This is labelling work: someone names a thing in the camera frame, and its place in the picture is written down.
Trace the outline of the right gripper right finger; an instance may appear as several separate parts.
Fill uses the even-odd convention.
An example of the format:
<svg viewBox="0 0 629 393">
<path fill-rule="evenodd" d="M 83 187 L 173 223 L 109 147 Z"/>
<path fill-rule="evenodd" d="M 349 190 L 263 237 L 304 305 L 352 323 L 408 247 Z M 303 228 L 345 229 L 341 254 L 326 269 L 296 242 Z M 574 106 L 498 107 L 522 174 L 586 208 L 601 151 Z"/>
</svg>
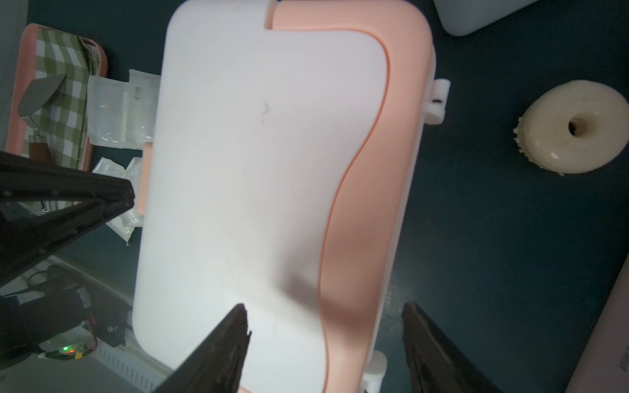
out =
<svg viewBox="0 0 629 393">
<path fill-rule="evenodd" d="M 413 392 L 499 392 L 415 302 L 401 314 Z"/>
</svg>

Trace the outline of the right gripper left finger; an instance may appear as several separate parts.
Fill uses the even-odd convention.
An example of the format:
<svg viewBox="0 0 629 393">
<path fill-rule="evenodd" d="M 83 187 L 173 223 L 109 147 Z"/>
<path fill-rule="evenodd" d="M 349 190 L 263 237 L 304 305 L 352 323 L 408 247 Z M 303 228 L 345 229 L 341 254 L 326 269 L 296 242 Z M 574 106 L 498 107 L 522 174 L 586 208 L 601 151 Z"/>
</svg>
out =
<svg viewBox="0 0 629 393">
<path fill-rule="evenodd" d="M 237 393 L 250 340 L 247 310 L 237 304 L 156 393 Z"/>
</svg>

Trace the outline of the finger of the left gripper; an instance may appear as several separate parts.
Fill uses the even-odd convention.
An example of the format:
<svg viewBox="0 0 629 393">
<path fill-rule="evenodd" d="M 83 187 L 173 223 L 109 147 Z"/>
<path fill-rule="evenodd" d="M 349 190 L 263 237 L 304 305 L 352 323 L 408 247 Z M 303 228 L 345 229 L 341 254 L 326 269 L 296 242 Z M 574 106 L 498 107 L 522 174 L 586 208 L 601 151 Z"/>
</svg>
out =
<svg viewBox="0 0 629 393">
<path fill-rule="evenodd" d="M 1 285 L 134 205 L 122 179 L 1 153 Z M 11 211 L 20 202 L 70 201 L 43 215 Z"/>
</svg>

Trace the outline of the pink first aid box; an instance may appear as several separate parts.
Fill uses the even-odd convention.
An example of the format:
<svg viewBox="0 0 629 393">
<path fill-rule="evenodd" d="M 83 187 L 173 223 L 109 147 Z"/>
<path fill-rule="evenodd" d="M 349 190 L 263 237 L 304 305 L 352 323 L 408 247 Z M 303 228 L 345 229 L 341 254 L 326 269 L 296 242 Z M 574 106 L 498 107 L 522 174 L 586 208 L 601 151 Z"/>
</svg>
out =
<svg viewBox="0 0 629 393">
<path fill-rule="evenodd" d="M 624 263 L 567 392 L 628 392 L 628 263 Z"/>
</svg>

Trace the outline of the white box peach handle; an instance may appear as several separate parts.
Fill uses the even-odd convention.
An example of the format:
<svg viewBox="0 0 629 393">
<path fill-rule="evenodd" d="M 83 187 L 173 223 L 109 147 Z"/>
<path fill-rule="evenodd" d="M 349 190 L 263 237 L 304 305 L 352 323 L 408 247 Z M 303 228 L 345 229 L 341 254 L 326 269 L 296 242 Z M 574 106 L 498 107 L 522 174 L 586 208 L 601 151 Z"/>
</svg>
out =
<svg viewBox="0 0 629 393">
<path fill-rule="evenodd" d="M 407 1 L 186 1 L 165 36 L 132 326 L 180 368 L 236 305 L 240 392 L 377 392 L 423 127 L 445 116 Z"/>
</svg>

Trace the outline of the blue box orange handle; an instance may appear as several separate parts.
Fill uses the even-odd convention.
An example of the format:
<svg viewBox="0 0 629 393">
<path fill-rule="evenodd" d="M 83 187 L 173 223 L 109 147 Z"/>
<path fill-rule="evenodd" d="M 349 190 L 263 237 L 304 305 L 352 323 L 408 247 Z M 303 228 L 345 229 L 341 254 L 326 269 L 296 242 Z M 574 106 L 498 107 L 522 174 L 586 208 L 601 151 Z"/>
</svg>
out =
<svg viewBox="0 0 629 393">
<path fill-rule="evenodd" d="M 433 0 L 443 29 L 462 37 L 499 21 L 537 0 Z"/>
</svg>

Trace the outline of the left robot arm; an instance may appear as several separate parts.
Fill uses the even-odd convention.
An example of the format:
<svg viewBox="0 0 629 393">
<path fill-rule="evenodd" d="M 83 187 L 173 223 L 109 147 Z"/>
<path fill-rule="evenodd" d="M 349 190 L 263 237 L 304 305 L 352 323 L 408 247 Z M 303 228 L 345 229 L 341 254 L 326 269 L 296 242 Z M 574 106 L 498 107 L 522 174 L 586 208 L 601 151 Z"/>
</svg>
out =
<svg viewBox="0 0 629 393">
<path fill-rule="evenodd" d="M 129 180 L 1 154 L 1 284 L 7 285 L 93 230 L 134 208 Z M 100 340 L 117 346 L 124 339 L 129 306 L 82 281 L 52 280 L 28 287 L 41 297 L 1 298 L 1 367 L 10 368 L 41 344 L 87 324 L 94 351 Z"/>
</svg>

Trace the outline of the pink tray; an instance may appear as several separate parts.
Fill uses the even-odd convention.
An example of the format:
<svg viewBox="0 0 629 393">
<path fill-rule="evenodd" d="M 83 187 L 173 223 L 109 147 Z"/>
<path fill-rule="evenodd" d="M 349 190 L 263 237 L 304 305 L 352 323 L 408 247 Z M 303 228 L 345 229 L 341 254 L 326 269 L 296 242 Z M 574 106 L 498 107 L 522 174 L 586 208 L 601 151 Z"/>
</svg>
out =
<svg viewBox="0 0 629 393">
<path fill-rule="evenodd" d="M 25 146 L 25 136 L 26 136 L 26 128 L 29 127 L 19 116 L 17 113 L 19 103 L 21 98 L 23 97 L 27 87 L 29 86 L 32 80 L 37 79 L 35 77 L 35 47 L 37 40 L 37 33 L 39 27 L 49 28 L 47 26 L 41 26 L 38 24 L 29 24 L 26 26 L 26 29 L 21 37 L 20 42 L 20 51 L 17 62 L 17 71 L 14 83 L 14 90 L 12 96 L 11 103 L 11 112 L 10 112 L 10 121 L 9 121 L 9 129 L 8 129 L 8 141 L 7 141 L 7 152 L 25 157 L 23 152 L 23 147 Z M 84 37 L 80 37 L 81 39 L 87 41 L 90 44 L 93 44 L 102 57 L 102 60 L 99 65 L 99 70 L 96 76 L 105 77 L 108 71 L 108 59 L 104 52 L 104 49 L 101 45 L 97 44 L 95 41 L 91 39 L 87 39 Z M 92 158 L 93 145 L 91 144 L 88 133 L 87 133 L 87 142 L 85 143 L 85 155 L 82 160 L 82 168 L 80 170 L 88 171 L 90 167 L 90 161 Z"/>
</svg>

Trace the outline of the green checkered cloth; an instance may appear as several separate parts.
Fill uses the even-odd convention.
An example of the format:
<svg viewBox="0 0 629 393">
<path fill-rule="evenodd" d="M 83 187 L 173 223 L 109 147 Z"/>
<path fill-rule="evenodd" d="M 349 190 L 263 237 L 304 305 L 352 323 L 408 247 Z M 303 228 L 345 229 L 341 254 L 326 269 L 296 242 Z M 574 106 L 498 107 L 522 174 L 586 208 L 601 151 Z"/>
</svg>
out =
<svg viewBox="0 0 629 393">
<path fill-rule="evenodd" d="M 98 49 L 79 36 L 39 27 L 35 47 L 35 77 L 65 74 L 66 79 L 49 105 L 38 113 L 48 134 L 48 146 L 56 165 L 79 170 L 87 142 L 88 78 L 96 75 L 102 60 Z M 26 128 L 22 154 L 29 155 Z"/>
</svg>

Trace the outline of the cream round brush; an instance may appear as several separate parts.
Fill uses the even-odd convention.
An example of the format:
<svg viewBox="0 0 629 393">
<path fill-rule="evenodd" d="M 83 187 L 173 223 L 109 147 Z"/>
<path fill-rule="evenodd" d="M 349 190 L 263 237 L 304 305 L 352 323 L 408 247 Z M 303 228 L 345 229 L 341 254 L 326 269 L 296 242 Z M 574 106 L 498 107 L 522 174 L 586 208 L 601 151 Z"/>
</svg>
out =
<svg viewBox="0 0 629 393">
<path fill-rule="evenodd" d="M 560 175 L 597 170 L 627 147 L 628 102 L 605 84 L 570 81 L 527 108 L 514 141 L 543 170 Z"/>
</svg>

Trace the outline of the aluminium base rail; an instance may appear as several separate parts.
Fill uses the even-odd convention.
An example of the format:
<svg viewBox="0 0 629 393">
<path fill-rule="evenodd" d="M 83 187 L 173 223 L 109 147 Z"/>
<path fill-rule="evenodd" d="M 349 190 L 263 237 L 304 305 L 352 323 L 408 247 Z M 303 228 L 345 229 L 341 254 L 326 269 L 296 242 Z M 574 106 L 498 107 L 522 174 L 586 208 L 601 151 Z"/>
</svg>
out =
<svg viewBox="0 0 629 393">
<path fill-rule="evenodd" d="M 129 383 L 140 392 L 154 392 L 167 378 L 172 370 L 154 358 L 150 357 L 140 345 L 131 327 L 133 298 L 118 291 L 116 288 L 85 273 L 70 262 L 57 256 L 47 258 L 50 265 L 58 265 L 68 274 L 88 282 L 106 296 L 108 306 L 118 306 L 122 309 L 123 321 L 116 326 L 108 325 L 108 334 L 122 334 L 121 343 L 111 346 L 104 340 L 98 344 L 93 356 L 98 363 L 113 371 L 118 377 Z"/>
</svg>

